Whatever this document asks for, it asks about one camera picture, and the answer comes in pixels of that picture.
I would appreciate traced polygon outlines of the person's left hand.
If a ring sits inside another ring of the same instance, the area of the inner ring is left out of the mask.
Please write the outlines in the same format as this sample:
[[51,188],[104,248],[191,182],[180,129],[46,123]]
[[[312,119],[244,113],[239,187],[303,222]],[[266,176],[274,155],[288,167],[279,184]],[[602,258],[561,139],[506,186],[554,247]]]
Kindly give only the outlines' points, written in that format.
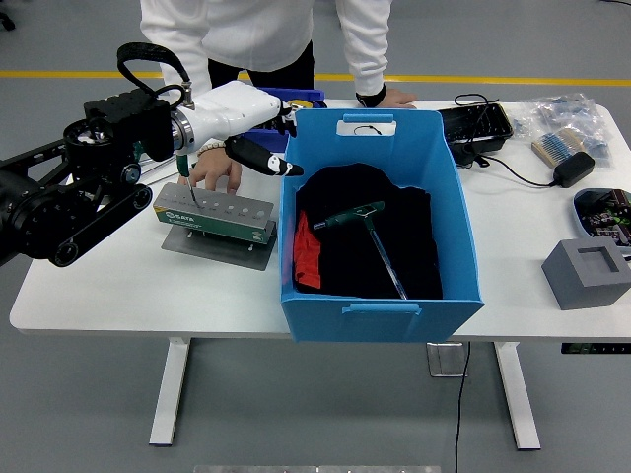
[[417,96],[399,89],[389,89],[383,85],[374,95],[356,95],[358,102],[366,108],[414,108]]

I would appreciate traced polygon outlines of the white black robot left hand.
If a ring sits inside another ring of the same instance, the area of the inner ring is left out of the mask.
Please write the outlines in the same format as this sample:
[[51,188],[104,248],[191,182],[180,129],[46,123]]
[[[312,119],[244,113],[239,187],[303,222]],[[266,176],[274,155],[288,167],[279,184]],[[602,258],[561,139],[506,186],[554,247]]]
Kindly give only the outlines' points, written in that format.
[[296,112],[290,105],[263,90],[233,81],[194,99],[194,107],[180,106],[180,156],[196,153],[212,140],[225,144],[226,153],[238,163],[265,175],[299,176],[302,167],[293,165],[252,142],[245,134],[269,121],[278,131],[296,135]]

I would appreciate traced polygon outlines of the person's right hand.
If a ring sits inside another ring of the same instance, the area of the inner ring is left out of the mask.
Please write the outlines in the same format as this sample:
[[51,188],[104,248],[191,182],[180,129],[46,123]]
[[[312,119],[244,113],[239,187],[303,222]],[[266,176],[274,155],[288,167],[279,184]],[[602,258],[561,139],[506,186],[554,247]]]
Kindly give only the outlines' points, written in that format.
[[205,189],[215,191],[218,182],[225,178],[226,192],[236,194],[242,175],[242,165],[228,156],[224,146],[206,146],[197,152],[197,162],[189,173],[188,182],[193,187],[202,182]]

